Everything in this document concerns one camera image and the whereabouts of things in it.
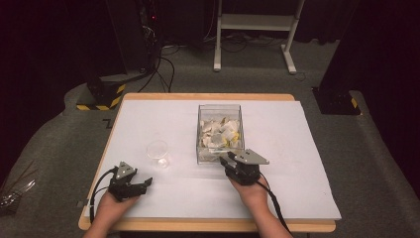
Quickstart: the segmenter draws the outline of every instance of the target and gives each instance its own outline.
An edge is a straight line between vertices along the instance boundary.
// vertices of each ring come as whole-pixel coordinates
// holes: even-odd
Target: table
[[[137,231],[215,231],[215,232],[216,231],[218,232],[257,231],[257,227],[255,223],[249,217],[249,214],[247,213],[246,209],[243,206],[241,206],[240,202],[239,203],[235,202],[237,204],[232,205],[233,207],[231,208],[228,207],[226,209],[228,210],[227,213],[223,213],[224,211],[218,211],[215,214],[210,214],[209,216],[212,216],[210,218],[205,217],[206,214],[196,212],[197,210],[196,208],[183,209],[182,211],[179,211],[179,210],[176,210],[176,205],[166,206],[169,203],[171,203],[171,199],[179,200],[179,198],[177,198],[179,194],[173,194],[173,197],[171,199],[165,200],[164,203],[159,203],[163,207],[164,211],[160,211],[157,205],[156,204],[154,205],[154,199],[161,199],[161,196],[160,198],[158,196],[159,193],[165,192],[165,189],[163,189],[163,187],[165,187],[166,189],[172,189],[171,187],[173,187],[173,185],[175,184],[175,187],[184,188],[183,186],[180,186],[180,184],[178,184],[177,182],[186,182],[186,183],[192,182],[192,184],[189,184],[191,187],[194,187],[194,186],[197,187],[196,184],[194,184],[195,182],[201,182],[201,183],[206,182],[206,186],[208,182],[210,187],[212,187],[211,186],[212,182],[215,182],[215,185],[213,185],[213,188],[217,187],[215,189],[219,189],[220,187],[218,192],[214,192],[214,195],[217,195],[218,197],[220,197],[219,200],[229,199],[229,197],[232,194],[236,193],[228,184],[228,181],[225,180],[226,177],[224,177],[224,170],[222,168],[208,169],[208,168],[196,165],[196,161],[194,161],[195,160],[194,158],[195,157],[195,133],[196,133],[196,123],[197,123],[196,113],[191,113],[189,110],[185,109],[186,108],[185,106],[182,106],[182,108],[179,108],[179,112],[154,111],[154,113],[151,113],[149,115],[145,115],[145,113],[142,113],[140,114],[140,115],[144,115],[144,119],[142,119],[141,117],[139,117],[139,114],[136,114],[136,113],[139,113],[139,112],[135,112],[137,109],[132,107],[136,103],[137,104],[141,103],[143,109],[145,109],[145,107],[148,107],[148,105],[162,106],[162,105],[165,105],[166,103],[170,103],[171,108],[174,110],[176,108],[174,108],[173,105],[176,105],[176,104],[188,105],[189,103],[192,103],[192,102],[199,103],[199,104],[209,103],[209,102],[212,102],[214,104],[222,103],[222,102],[239,103],[241,105],[244,105],[243,117],[244,117],[244,120],[247,120],[247,118],[250,118],[248,121],[251,120],[252,115],[251,114],[247,115],[249,113],[248,109],[250,107],[246,107],[246,106],[250,103],[251,104],[263,103],[264,105],[270,105],[271,103],[280,103],[280,102],[284,102],[284,103],[290,102],[292,104],[298,103],[298,102],[294,102],[293,96],[289,94],[247,94],[247,93],[241,93],[241,94],[239,93],[234,93],[234,94],[230,94],[230,93],[229,94],[228,93],[128,93],[126,94],[124,96],[123,103],[119,109],[117,119],[114,123],[110,138],[105,148],[105,152],[102,157],[102,160],[99,164],[98,171],[96,173],[95,180],[93,181],[92,187],[90,189],[88,198],[90,198],[93,187],[96,184],[96,181],[99,179],[99,177],[102,176],[103,172],[109,169],[112,169],[111,165],[114,165],[114,166],[119,165],[118,160],[120,159],[121,154],[123,154],[122,156],[125,158],[125,161],[129,165],[131,165],[134,168],[139,168],[139,172],[133,178],[132,183],[142,182],[144,179],[147,179],[150,176],[154,177],[154,183],[152,184],[152,186],[148,188],[148,193],[145,194],[144,197],[142,197],[141,201],[138,202],[138,204],[136,204],[136,205],[141,206],[139,207],[139,210],[141,210],[144,213],[143,214],[144,217],[141,217],[142,215],[138,215],[136,212],[139,212],[139,211],[136,211],[137,208],[133,207],[133,209],[128,212],[127,216],[124,217],[119,223],[115,225],[114,229],[127,230],[127,231],[133,231],[133,230],[137,230]],[[190,126],[191,126],[191,131],[194,133],[192,133],[193,135],[189,135],[191,133],[185,133],[186,134],[185,136],[179,136],[179,137],[180,138],[188,137],[189,138],[188,141],[193,141],[193,143],[191,142],[192,144],[189,143],[187,147],[185,147],[185,148],[189,148],[189,147],[192,147],[192,148],[191,150],[185,149],[183,148],[183,146],[179,146],[180,148],[176,148],[173,145],[169,144],[169,154],[171,156],[174,156],[174,158],[170,158],[171,160],[173,159],[173,162],[171,162],[171,165],[169,166],[170,167],[169,171],[166,171],[166,172],[153,171],[152,169],[148,167],[148,165],[145,165],[145,161],[143,161],[143,163],[140,163],[140,162],[137,163],[137,160],[141,160],[141,159],[130,158],[131,152],[129,151],[133,150],[130,148],[140,148],[139,151],[143,151],[142,149],[144,148],[143,144],[146,143],[146,141],[143,142],[141,136],[139,136],[140,141],[137,142],[136,140],[133,140],[133,137],[129,136],[130,140],[127,140],[124,143],[121,143],[121,141],[124,141],[123,139],[121,139],[121,138],[124,138],[124,137],[121,137],[122,134],[128,133],[129,131],[130,132],[136,131],[139,129],[139,127],[141,127],[143,130],[143,134],[145,135],[160,134],[159,136],[162,137],[163,135],[160,132],[156,133],[156,131],[154,131],[153,129],[154,126],[149,125],[148,122],[151,123],[151,121],[154,121],[154,122],[157,121],[157,123],[159,124],[161,123],[160,120],[163,118],[163,116],[167,116],[166,120],[170,118],[170,125],[172,126],[165,128],[165,130],[169,130],[168,133],[170,134],[170,133],[173,133],[173,131],[171,130],[176,131],[177,123],[180,123],[180,121],[182,121],[183,123],[185,121],[186,114],[188,114],[188,117],[191,117],[191,116],[193,117],[191,120],[192,125]],[[170,115],[180,115],[180,116],[179,118],[176,119],[176,118],[170,117]],[[259,117],[261,115],[259,113],[256,113],[254,116]],[[133,124],[136,124],[135,123],[136,121],[142,121],[147,125],[141,125],[142,123],[139,123],[138,125],[132,125],[131,128],[124,129],[124,126],[121,123],[128,122],[127,120],[134,120],[134,122],[132,122]],[[247,133],[250,133],[251,135],[255,132],[253,132],[253,130],[250,130],[249,125],[246,125],[246,122],[244,122],[244,127],[245,127],[244,134],[245,134],[246,146],[248,143],[249,146],[253,145],[259,148],[255,144],[253,138],[247,137],[248,135]],[[305,143],[305,144],[308,144],[308,146],[310,147],[314,147],[314,145],[312,145],[311,143]],[[318,154],[315,155],[315,159],[316,160],[314,161],[317,161],[319,159]],[[277,179],[281,179],[281,178],[277,178],[275,174],[271,173],[268,168],[269,167],[262,168],[262,172],[264,173],[264,170],[267,171],[266,176],[268,178],[268,181],[270,182],[271,189],[273,189],[274,187],[276,187]],[[179,175],[179,170],[184,170],[182,172],[184,174],[188,174],[188,179],[179,178],[179,176],[177,178],[174,177],[173,175]],[[325,172],[322,174],[322,178],[326,179]],[[287,206],[282,206],[282,202],[281,202],[282,197],[281,197],[281,194],[278,193],[279,190],[274,191],[274,193],[277,196],[277,199],[280,202],[280,206],[282,206],[282,210],[284,210],[285,212],[283,213],[283,216],[291,231],[310,233],[310,232],[332,232],[335,230],[336,228],[335,220],[340,219],[341,216],[334,200],[332,199],[331,190],[329,186],[327,185],[327,187],[324,187],[322,189],[324,189],[323,193],[325,193],[325,195],[327,196],[326,202],[328,203],[328,206],[332,208],[332,213],[326,214],[326,215],[322,215],[322,214],[318,215],[318,213],[315,212],[315,216],[321,216],[319,218],[313,218],[314,215],[309,215],[308,216],[309,218],[308,217],[307,218],[287,217],[288,213],[293,214],[293,212],[290,212],[287,209]],[[191,202],[183,202],[184,206],[193,206],[194,204],[196,204],[196,202],[194,203],[194,197],[199,196],[197,194],[199,194],[200,192],[194,193],[194,191],[196,191],[196,189],[189,191],[192,194],[185,195],[185,196],[188,195],[188,199]],[[99,201],[100,195],[101,194],[98,193],[98,195],[96,196],[97,201]],[[204,209],[204,212],[208,212],[208,213],[212,212],[212,211],[206,210],[205,207],[203,207],[203,209]],[[87,206],[85,206],[83,208],[83,212],[81,213],[80,219],[79,219],[79,227],[84,230],[88,229],[88,227],[90,226],[87,210],[88,208]]]

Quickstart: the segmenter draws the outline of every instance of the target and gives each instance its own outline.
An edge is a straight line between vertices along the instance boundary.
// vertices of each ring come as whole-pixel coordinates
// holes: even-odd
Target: wooden table edge
[[[278,93],[127,93],[124,100],[264,100],[294,101],[291,94]]]
[[[291,232],[317,233],[333,232],[336,222],[330,219],[286,219]],[[88,217],[81,216],[79,228],[90,227]],[[253,219],[226,218],[125,218],[113,230],[120,231],[184,231],[184,232],[257,232]]]

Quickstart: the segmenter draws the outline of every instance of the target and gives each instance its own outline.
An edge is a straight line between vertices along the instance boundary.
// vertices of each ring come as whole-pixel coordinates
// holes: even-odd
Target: cable
[[[108,188],[108,186],[102,187],[101,189],[97,190],[97,191],[95,192],[95,195],[96,195],[96,194],[98,194],[98,193],[99,193],[99,191],[101,191],[101,190],[103,190],[103,189],[106,189],[106,188]]]
[[[149,77],[149,80],[146,82],[145,85],[143,85],[142,88],[139,89],[139,91],[137,92],[141,92],[143,89],[145,89],[145,87],[147,87],[149,85],[149,83],[151,82],[152,78],[154,78],[155,74],[158,72],[158,67],[160,66],[160,57],[158,58],[158,62],[157,62],[157,67],[155,68],[154,72],[152,73],[152,75]]]
[[[108,174],[116,173],[117,171],[118,171],[118,167],[114,167],[114,169],[111,169],[111,170],[107,171],[105,174],[102,175],[101,178],[99,178],[98,182],[96,183],[95,187],[93,188],[92,197],[90,197],[90,203],[89,203],[90,223],[93,223],[93,219],[95,219],[95,195],[96,195],[96,192],[97,192],[96,189],[98,189],[99,184]]]
[[[179,52],[179,50],[181,49],[181,46],[179,44],[176,44],[174,46],[166,46],[166,47],[163,47],[163,49],[169,49],[169,48],[175,48],[175,47],[176,47],[176,50],[174,52],[162,54],[162,56],[173,55],[173,54]]]
[[[152,30],[152,28],[147,27],[147,26],[143,26],[144,29],[144,33],[145,33],[145,40],[152,38],[152,43],[154,43],[156,41],[156,35],[155,35],[155,31]]]
[[[213,13],[211,14],[211,22],[210,22],[210,27],[209,27],[209,31],[207,32],[207,35],[204,37],[204,41],[206,40],[206,38],[208,38],[208,36],[210,35],[211,29],[213,27],[213,21],[214,21],[214,13],[216,12],[216,0],[213,0]]]
[[[169,59],[167,58],[161,58],[161,59],[169,62],[170,66],[172,67],[172,77],[170,78],[169,87],[167,88],[167,92],[170,92],[172,88],[173,77],[175,76],[175,67],[173,66],[173,63]]]
[[[158,77],[160,78],[160,84],[161,84],[161,88],[163,88],[163,92],[166,92],[166,89],[164,88],[164,86],[166,85],[166,87],[169,87],[166,83],[166,81],[163,79],[163,77],[160,75],[159,72],[157,72]]]
[[[280,220],[280,222],[284,226],[284,228],[286,228],[286,230],[291,234],[290,230],[287,227],[286,222],[284,221],[283,216],[281,215],[280,205],[278,204],[277,197],[274,195],[274,193],[272,193],[271,189],[269,188],[268,181],[266,180],[265,176],[262,173],[260,173],[260,175],[262,175],[262,177],[265,180],[267,186],[260,183],[259,181],[256,181],[256,184],[260,185],[262,188],[264,188],[266,190],[266,192],[268,192],[269,196],[271,197],[272,204],[274,205],[275,212],[277,213],[278,219]]]
[[[238,37],[234,37],[234,38],[229,39],[228,42],[231,43],[231,44],[235,44],[235,45],[244,44],[240,49],[238,49],[236,51],[231,51],[231,50],[228,50],[226,48],[220,47],[223,51],[228,52],[228,53],[238,53],[238,52],[241,52],[248,45],[248,41],[244,37],[239,37],[239,38]]]
[[[204,43],[208,43],[208,42],[211,42],[211,41],[214,41],[214,40],[216,40],[216,36],[214,36],[214,37],[211,37],[211,38],[207,38],[207,39],[204,39]]]
[[[275,45],[281,45],[286,39],[282,39],[282,38],[263,39],[263,40],[267,40],[266,43],[254,43],[252,42],[254,40],[261,40],[261,38],[254,38],[254,39],[248,40],[248,44],[253,47],[271,47]]]

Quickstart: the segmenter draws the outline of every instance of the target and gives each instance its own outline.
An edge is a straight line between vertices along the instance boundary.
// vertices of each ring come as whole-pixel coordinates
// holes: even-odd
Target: glass cup
[[[148,157],[158,168],[167,168],[169,160],[167,159],[167,143],[165,141],[153,141],[147,147]]]

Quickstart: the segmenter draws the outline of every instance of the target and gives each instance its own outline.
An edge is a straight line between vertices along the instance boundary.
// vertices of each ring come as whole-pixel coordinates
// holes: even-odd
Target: dark background
[[[161,5],[161,11],[167,13],[161,19],[162,34],[187,44],[199,45],[211,25],[213,1],[156,2]],[[251,0],[247,0],[247,4],[243,1],[241,4],[238,1],[225,1],[225,10],[236,13],[257,10],[277,14],[272,12],[275,11],[272,6],[276,6],[276,1],[258,2],[256,7]],[[294,4],[292,0],[285,2],[286,6]],[[420,160],[420,118],[417,112],[420,102],[417,91],[420,57],[417,13],[420,9],[417,3],[397,0],[361,0],[359,5],[358,2],[306,1],[295,40],[309,42],[318,39],[320,44],[341,40],[327,70],[332,76],[325,80],[346,82],[338,87],[356,89],[363,93],[383,141],[419,195],[419,179],[416,174]],[[96,6],[94,3],[101,6],[103,1],[90,3],[93,4],[91,6]],[[77,4],[77,1],[62,0],[2,3],[1,180],[13,167],[32,135],[64,109],[64,94],[86,82],[74,59],[74,49],[64,38],[67,30],[76,25],[70,16]],[[168,11],[165,7],[170,4],[176,7]],[[100,7],[92,9],[106,10]],[[185,13],[191,14],[192,18],[188,18]],[[86,33],[89,32],[88,28],[95,28],[94,19],[90,20],[91,25],[85,25],[86,29],[78,27],[77,31]],[[180,19],[194,21],[183,20],[182,24],[177,24]],[[176,31],[176,26],[181,26],[183,31]],[[105,29],[102,34],[109,37],[100,38],[104,42],[94,45],[114,45],[110,49],[117,55],[118,49],[112,42],[115,36],[111,33],[112,28]],[[80,38],[82,45],[85,44],[84,40]],[[93,55],[88,56],[94,62],[99,61]],[[118,60],[111,63],[116,67],[121,66]]]

